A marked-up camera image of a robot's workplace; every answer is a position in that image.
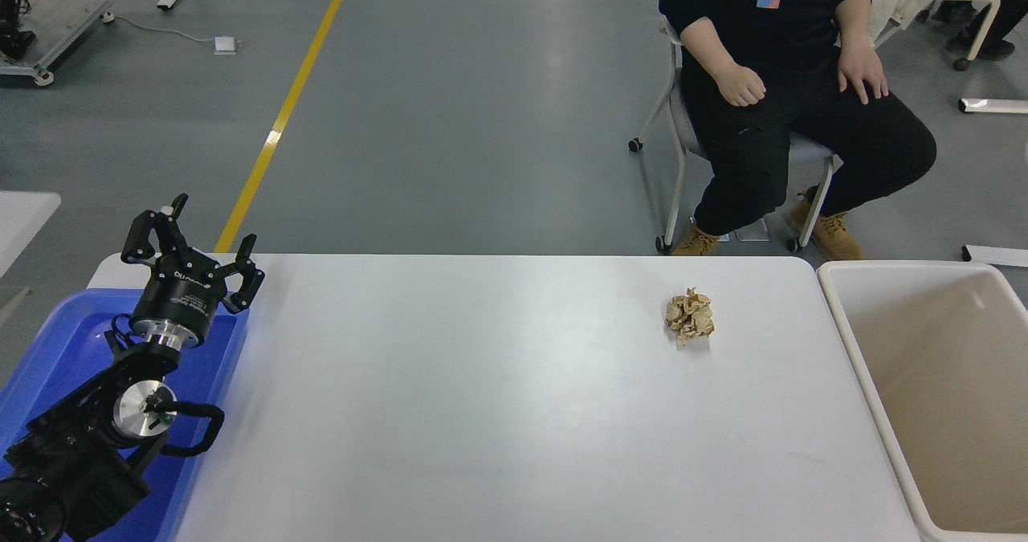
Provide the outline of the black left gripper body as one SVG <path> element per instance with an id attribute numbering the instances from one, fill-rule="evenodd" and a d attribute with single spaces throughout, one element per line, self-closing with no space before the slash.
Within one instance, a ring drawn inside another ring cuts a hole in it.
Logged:
<path id="1" fill-rule="evenodd" d="M 224 279 L 208 279 L 218 267 L 218 261 L 205 255 L 158 257 L 128 319 L 133 333 L 145 336 L 166 322 L 186 330 L 187 340 L 205 340 L 227 293 Z"/>

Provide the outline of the person's left hand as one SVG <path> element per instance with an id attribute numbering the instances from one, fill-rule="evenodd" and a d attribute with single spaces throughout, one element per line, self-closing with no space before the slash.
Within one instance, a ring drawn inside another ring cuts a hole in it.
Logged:
<path id="1" fill-rule="evenodd" d="M 836 77 L 838 91 L 854 92 L 862 105 L 890 95 L 883 63 L 867 39 L 840 41 Z"/>

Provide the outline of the person's right hand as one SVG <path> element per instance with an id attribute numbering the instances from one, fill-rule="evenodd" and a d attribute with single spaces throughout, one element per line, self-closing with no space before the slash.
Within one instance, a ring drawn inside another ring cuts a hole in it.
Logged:
<path id="1" fill-rule="evenodd" d="M 767 88 L 761 77 L 738 63 L 719 67 L 712 73 L 715 87 L 726 102 L 738 108 L 755 106 L 767 95 Z"/>

